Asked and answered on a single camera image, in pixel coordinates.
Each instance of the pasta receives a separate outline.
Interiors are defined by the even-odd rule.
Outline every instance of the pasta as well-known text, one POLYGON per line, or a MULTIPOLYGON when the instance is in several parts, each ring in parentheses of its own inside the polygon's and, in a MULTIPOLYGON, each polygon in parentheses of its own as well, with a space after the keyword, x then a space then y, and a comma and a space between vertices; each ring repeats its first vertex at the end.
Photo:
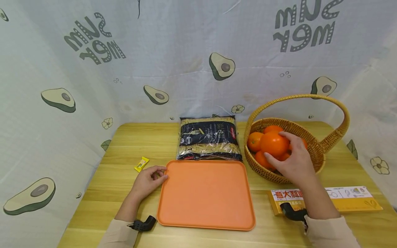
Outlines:
POLYGON ((181 118, 178 160, 242 160, 234 116, 181 118))

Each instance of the person's left hand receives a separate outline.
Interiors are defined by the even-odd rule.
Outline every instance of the person's left hand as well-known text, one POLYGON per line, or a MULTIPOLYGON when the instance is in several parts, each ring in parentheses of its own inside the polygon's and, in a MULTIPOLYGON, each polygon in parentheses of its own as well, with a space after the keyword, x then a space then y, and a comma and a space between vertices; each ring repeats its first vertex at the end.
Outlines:
POLYGON ((167 167, 164 166, 152 166, 142 170, 135 179, 130 194, 141 202, 167 180, 168 175, 164 175, 165 170, 167 167))

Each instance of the white curtain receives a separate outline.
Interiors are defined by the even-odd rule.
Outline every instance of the white curtain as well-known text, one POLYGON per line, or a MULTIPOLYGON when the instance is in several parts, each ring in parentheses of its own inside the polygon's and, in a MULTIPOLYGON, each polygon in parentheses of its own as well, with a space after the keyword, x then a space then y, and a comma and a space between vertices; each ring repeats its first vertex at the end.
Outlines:
MULTIPOLYGON (((123 123, 245 121, 267 101, 311 92, 347 105, 344 141, 397 206, 396 8, 394 0, 0 0, 0 246, 56 247, 123 123)), ((265 116, 333 127, 342 118, 315 99, 265 116)))

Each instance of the wicker basket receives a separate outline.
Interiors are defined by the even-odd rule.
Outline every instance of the wicker basket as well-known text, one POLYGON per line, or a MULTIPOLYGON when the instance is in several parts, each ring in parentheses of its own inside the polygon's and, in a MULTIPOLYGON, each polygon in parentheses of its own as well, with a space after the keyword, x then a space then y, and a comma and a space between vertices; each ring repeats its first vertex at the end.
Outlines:
POLYGON ((248 136, 253 132, 262 132, 263 129, 267 126, 277 125, 282 127, 286 132, 304 138, 308 144, 308 151, 313 162, 314 170, 316 171, 316 173, 320 173, 320 171, 323 169, 325 164, 325 154, 329 152, 329 150, 331 150, 336 145, 336 143, 345 135, 347 129, 349 128, 349 123, 350 123, 350 116, 349 116, 349 112, 347 111, 347 108, 343 105, 343 103, 339 102, 334 98, 328 96, 313 95, 313 94, 302 94, 302 95, 282 97, 260 106, 249 117, 244 133, 245 157, 251 168, 263 178, 266 178, 267 180, 270 180, 275 183, 291 183, 287 178, 285 178, 279 172, 276 173, 271 172, 268 169, 261 166, 258 162, 256 162, 256 160, 254 159, 254 154, 252 154, 247 147, 248 136), (307 131, 302 126, 288 120, 284 120, 280 118, 265 118, 254 122, 258 114, 267 107, 277 102, 282 102, 295 98, 316 98, 316 99, 327 100, 329 102, 336 104, 339 108, 341 108, 345 115, 345 118, 343 119, 342 124, 322 141, 318 141, 309 131, 307 131))

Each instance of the flower print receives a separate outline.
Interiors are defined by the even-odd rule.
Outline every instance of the flower print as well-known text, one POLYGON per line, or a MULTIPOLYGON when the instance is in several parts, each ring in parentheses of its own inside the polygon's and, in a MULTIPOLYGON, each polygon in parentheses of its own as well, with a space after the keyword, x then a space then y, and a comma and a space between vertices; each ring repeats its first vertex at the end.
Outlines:
POLYGON ((103 122, 102 122, 102 126, 105 129, 108 129, 112 125, 113 125, 113 118, 107 118, 107 119, 103 120, 103 122))
POLYGON ((389 165, 386 161, 382 160, 380 157, 374 157, 370 160, 372 168, 379 174, 389 175, 389 165))
POLYGON ((231 108, 231 112, 232 113, 241 113, 244 111, 244 109, 245 109, 245 107, 243 105, 236 105, 236 106, 233 106, 233 108, 231 108))

